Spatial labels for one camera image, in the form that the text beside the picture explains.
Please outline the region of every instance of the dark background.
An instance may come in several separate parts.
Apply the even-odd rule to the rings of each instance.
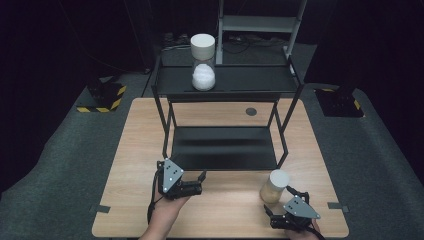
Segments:
[[[294,0],[227,2],[227,14],[297,12]],[[0,191],[35,166],[89,81],[148,72],[154,62],[151,41],[163,33],[216,36],[217,3],[2,1]],[[318,44],[307,82],[343,85],[352,65],[365,66],[358,88],[422,182],[423,19],[420,0],[309,0],[297,38],[298,43]]]

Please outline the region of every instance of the wooden table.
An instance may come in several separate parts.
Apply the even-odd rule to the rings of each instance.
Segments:
[[[280,114],[287,112],[291,99],[281,99]],[[245,110],[254,107],[256,116]],[[268,121],[270,103],[175,104],[180,125],[263,124]],[[276,158],[283,152],[276,126],[271,127]],[[298,102],[285,132],[289,155],[282,169],[290,186],[310,194],[310,205],[321,215],[318,224],[324,237],[346,237],[349,233],[305,108]],[[139,237],[147,227],[156,161],[163,160],[164,131],[153,98],[132,103],[116,156],[107,180],[92,233],[96,237]],[[185,172],[184,180],[195,180],[200,172]],[[259,190],[270,171],[208,171],[203,193],[194,196],[181,210],[169,237],[175,238],[283,238],[284,230],[272,229]],[[280,203],[269,206],[283,213],[282,204],[292,195],[284,191]]]

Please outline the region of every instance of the metal rack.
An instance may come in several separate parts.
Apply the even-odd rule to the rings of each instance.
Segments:
[[[303,89],[303,82],[285,65],[217,65],[216,84],[205,92],[191,84],[191,66],[164,66],[160,57],[153,72],[153,95],[165,132],[162,155],[186,170],[271,170],[280,168],[288,155],[284,131]],[[277,110],[280,98],[292,97],[286,117]],[[167,117],[160,97],[169,105]],[[180,126],[173,104],[195,102],[269,102],[269,120],[263,126]],[[270,134],[275,119],[283,155],[277,161]],[[172,153],[168,141],[173,125]]]
[[[252,31],[290,33],[288,46],[284,48],[285,57],[291,55],[302,22],[307,0],[301,0],[295,17],[234,16],[224,15],[224,0],[219,1],[218,45],[216,64],[222,64],[222,35],[224,31]]]

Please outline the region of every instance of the round hole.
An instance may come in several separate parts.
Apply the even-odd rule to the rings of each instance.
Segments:
[[[255,116],[257,113],[258,112],[254,108],[247,108],[246,109],[246,114],[249,115],[249,116]]]

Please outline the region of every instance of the gray carpet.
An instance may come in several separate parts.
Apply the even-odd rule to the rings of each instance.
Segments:
[[[302,78],[314,49],[295,46],[293,62]],[[266,57],[258,57],[261,52]],[[281,46],[253,46],[242,54],[224,53],[224,63],[279,63],[281,54]],[[167,64],[190,64],[189,57],[187,49],[163,52]],[[119,82],[127,90],[115,112],[69,110],[37,166],[3,193],[0,239],[96,239],[93,206],[100,202],[131,101],[148,80],[148,75],[122,75]],[[366,117],[328,118],[313,91],[322,87],[332,86],[308,84],[301,99],[340,203],[349,209],[346,239],[422,239],[423,187],[367,96],[354,93]],[[152,97],[149,86],[144,97]]]

